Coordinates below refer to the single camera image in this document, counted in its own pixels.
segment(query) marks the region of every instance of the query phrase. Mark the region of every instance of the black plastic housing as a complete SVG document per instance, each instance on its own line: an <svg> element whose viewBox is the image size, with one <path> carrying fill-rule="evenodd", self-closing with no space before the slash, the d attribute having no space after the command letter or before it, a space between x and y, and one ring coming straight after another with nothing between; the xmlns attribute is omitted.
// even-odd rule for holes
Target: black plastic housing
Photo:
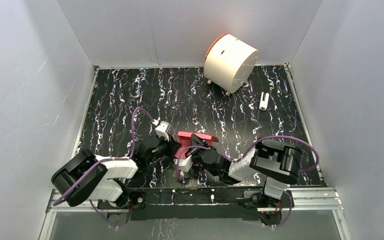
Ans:
<svg viewBox="0 0 384 240"><path fill-rule="evenodd" d="M257 144L255 148L250 168L285 184L298 183L303 158L302 149L271 139Z"/></svg>
<svg viewBox="0 0 384 240"><path fill-rule="evenodd" d="M83 149L56 171L51 182L60 194L64 194L96 162L95 155L90 150ZM95 167L66 197L68 205L75 207L87 200L106 172L107 168L103 164Z"/></svg>

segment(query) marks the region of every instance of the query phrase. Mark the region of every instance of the small white object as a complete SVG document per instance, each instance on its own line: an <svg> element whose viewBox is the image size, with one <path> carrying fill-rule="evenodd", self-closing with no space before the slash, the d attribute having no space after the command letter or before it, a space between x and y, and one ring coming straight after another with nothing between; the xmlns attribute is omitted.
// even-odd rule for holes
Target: small white object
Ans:
<svg viewBox="0 0 384 240"><path fill-rule="evenodd" d="M122 188L114 180L102 179L87 199L114 202L122 193Z"/></svg>
<svg viewBox="0 0 384 240"><path fill-rule="evenodd" d="M96 156L96 160L106 159L108 157ZM128 157L116 158L111 157L112 161L105 161L103 164L108 171L103 179L131 179L138 171L136 163Z"/></svg>
<svg viewBox="0 0 384 240"><path fill-rule="evenodd" d="M272 197L274 199L281 199L282 194L291 185L275 180L274 178L268 177L265 181L264 195Z"/></svg>
<svg viewBox="0 0 384 240"><path fill-rule="evenodd" d="M181 170L182 172L189 172L189 170L191 168L192 168L192 157L191 156L188 156L186 159L180 159L179 170Z"/></svg>
<svg viewBox="0 0 384 240"><path fill-rule="evenodd" d="M169 130L172 128L172 125L166 121L161 121L159 125L155 128L156 135L158 137L164 137L165 140L169 141Z"/></svg>
<svg viewBox="0 0 384 240"><path fill-rule="evenodd" d="M157 119L154 119L154 120L152 121L152 124L153 124L154 126L158 126L159 123L160 123L160 122L159 122Z"/></svg>
<svg viewBox="0 0 384 240"><path fill-rule="evenodd" d="M257 171L250 167L250 163L255 152L256 149L253 148L240 162L232 161L229 167L229 176L242 181L246 177L254 175Z"/></svg>
<svg viewBox="0 0 384 240"><path fill-rule="evenodd" d="M269 105L269 93L266 92L266 93L262 93L261 94L261 98L259 100L259 106L258 106L258 109L259 110L262 110L262 111L265 111L267 109L267 106Z"/></svg>
<svg viewBox="0 0 384 240"><path fill-rule="evenodd" d="M228 93L236 92L254 69L259 52L257 49L225 34L209 48L205 56L204 75Z"/></svg>

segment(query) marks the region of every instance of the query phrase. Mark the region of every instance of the white plastic bracket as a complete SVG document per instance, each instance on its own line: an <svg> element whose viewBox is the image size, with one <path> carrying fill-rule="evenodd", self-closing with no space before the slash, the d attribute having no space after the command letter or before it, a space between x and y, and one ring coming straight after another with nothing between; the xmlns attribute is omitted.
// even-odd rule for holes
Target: white plastic bracket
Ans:
<svg viewBox="0 0 384 240"><path fill-rule="evenodd" d="M275 180L274 178L268 177L264 185L264 195L272 197L274 199L281 199L282 194L291 185Z"/></svg>
<svg viewBox="0 0 384 240"><path fill-rule="evenodd" d="M172 128L172 125L166 121L161 121L159 125L155 128L156 135L158 137L164 137L165 140L169 141L169 130Z"/></svg>

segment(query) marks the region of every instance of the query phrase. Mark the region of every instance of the enclosure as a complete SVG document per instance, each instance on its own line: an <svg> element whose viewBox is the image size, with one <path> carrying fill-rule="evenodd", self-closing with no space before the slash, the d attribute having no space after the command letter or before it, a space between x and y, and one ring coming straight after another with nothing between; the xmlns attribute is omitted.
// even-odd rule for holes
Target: enclosure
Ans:
<svg viewBox="0 0 384 240"><path fill-rule="evenodd" d="M203 71L226 33L259 51L230 96ZM266 111L257 109L262 92ZM218 137L232 158L257 137L284 135L313 145L320 163L289 188L290 219L274 231L170 211L126 223L127 210L105 210L115 231L88 202L52 207L61 195L51 176L79 149L127 154L135 107L176 132ZM137 135L147 135L138 121ZM302 167L314 161L306 151ZM153 164L158 177L135 184L179 187L172 165ZM188 184L223 187L205 173ZM99 237L384 239L384 1L0 0L0 239Z"/></svg>

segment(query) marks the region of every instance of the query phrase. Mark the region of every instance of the metal frame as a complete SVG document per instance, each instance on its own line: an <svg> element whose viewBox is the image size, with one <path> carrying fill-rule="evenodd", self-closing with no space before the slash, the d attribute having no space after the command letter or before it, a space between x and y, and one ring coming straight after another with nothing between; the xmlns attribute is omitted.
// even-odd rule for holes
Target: metal frame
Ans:
<svg viewBox="0 0 384 240"><path fill-rule="evenodd" d="M290 65L284 64L283 65L286 71L287 80L289 82L289 85L291 86L291 91L299 112L299 115L301 117L302 125L305 130L305 134L308 139L308 143L312 145L310 135L307 129L306 122L304 120L304 115L300 106L300 103L298 101L298 97L296 94L296 88L294 85L294 81L291 76L290 71ZM108 69L108 68L96 68L92 86L90 89L90 93L88 96L88 102L89 105L92 93L94 90L96 78L98 75L98 71L101 69ZM77 147L79 145L80 136L83 129L83 124L85 122L86 116L88 114L88 108L86 108L85 113L83 115L83 118L81 119L80 126L77 133L77 138L73 147L72 151L72 157L76 154ZM320 179L322 180L322 173L320 170L320 166L317 166L317 170L319 172ZM292 197L295 203L295 207L292 208L293 211L311 211L311 210L332 210L333 216L335 218L336 226L339 231L340 238L342 240L351 240L351 235L348 230L347 223L345 221L344 213L343 213L343 206L341 203L341 200L338 196L338 193L334 187L291 187L289 190L292 192ZM61 196L61 194L56 191L55 189L52 190L51 197L46 209L46 216L43 222L42 230L40 232L39 240L49 240L51 237L51 233L54 227L54 223L56 220L56 216L58 212L94 212L89 202L84 202L76 207L70 207L67 203L61 203L58 206L52 206L52 204ZM274 211L274 208L258 208L257 211ZM126 209L110 209L104 212L108 213L127 213L128 211Z"/></svg>
<svg viewBox="0 0 384 240"><path fill-rule="evenodd" d="M342 240L351 240L351 234L348 230L347 222L345 221L343 210L333 210L333 216L335 217L336 226Z"/></svg>

